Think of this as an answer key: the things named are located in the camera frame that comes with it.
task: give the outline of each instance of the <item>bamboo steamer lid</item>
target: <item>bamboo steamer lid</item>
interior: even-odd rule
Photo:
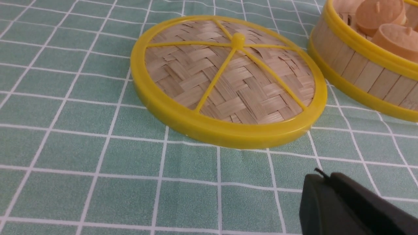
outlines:
[[[365,0],[356,10],[356,20],[359,29],[373,37],[382,24],[406,23],[405,3],[403,0]]]
[[[395,55],[418,63],[418,32],[411,27],[383,24],[371,42]]]
[[[224,147],[288,143],[326,104],[322,73],[301,48],[232,18],[163,22],[135,44],[131,68],[138,96],[157,118]]]

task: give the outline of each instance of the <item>yellow ring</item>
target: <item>yellow ring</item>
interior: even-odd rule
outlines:
[[[157,24],[147,30],[135,43],[131,53],[131,70],[139,98],[148,110],[172,129],[199,141],[239,149],[270,148],[289,143],[305,134],[323,112],[327,89],[321,70],[301,49],[296,50],[306,61],[315,81],[315,94],[311,104],[292,119],[263,125],[246,125],[220,121],[196,113],[175,102],[150,78],[145,66],[145,49],[148,42],[162,30],[189,20],[221,20],[243,24],[278,38],[292,48],[290,40],[259,25],[221,16],[188,16]]]
[[[322,17],[337,37],[339,37],[353,50],[383,68],[387,68],[397,74],[418,81],[417,63],[388,52],[387,50],[382,49],[371,41],[360,36],[338,16],[334,9],[333,2],[333,0],[328,0],[326,2]],[[418,7],[418,2],[416,1],[404,0],[404,2]]]

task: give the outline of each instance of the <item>black device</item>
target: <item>black device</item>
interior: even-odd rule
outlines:
[[[342,173],[305,176],[303,235],[418,235],[418,219]]]

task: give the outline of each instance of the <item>bamboo slat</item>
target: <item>bamboo slat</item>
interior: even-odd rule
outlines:
[[[341,20],[368,40],[355,24],[356,7],[362,0],[334,0]],[[418,7],[405,4],[406,26],[418,27]],[[396,106],[418,110],[417,81],[401,76],[370,61],[346,45],[321,16],[312,32],[313,45],[321,58],[342,78],[381,100]]]
[[[244,34],[246,44],[285,46],[265,32],[219,22],[231,35]],[[209,20],[182,22],[158,33],[151,43],[176,41],[230,43],[228,35]],[[246,50],[268,65],[305,106],[310,105],[315,82],[306,62],[296,52],[261,47]],[[223,46],[153,46],[146,49],[145,62],[152,80],[165,94],[194,110],[230,52],[230,47]],[[211,118],[244,124],[279,122],[302,111],[271,74],[240,51],[232,56],[199,110]]]

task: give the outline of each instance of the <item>toy bun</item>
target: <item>toy bun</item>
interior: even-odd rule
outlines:
[[[395,55],[418,63],[418,32],[411,27],[382,24],[371,42]]]
[[[406,23],[403,0],[365,0],[356,10],[356,21],[360,31],[373,37],[380,25]]]

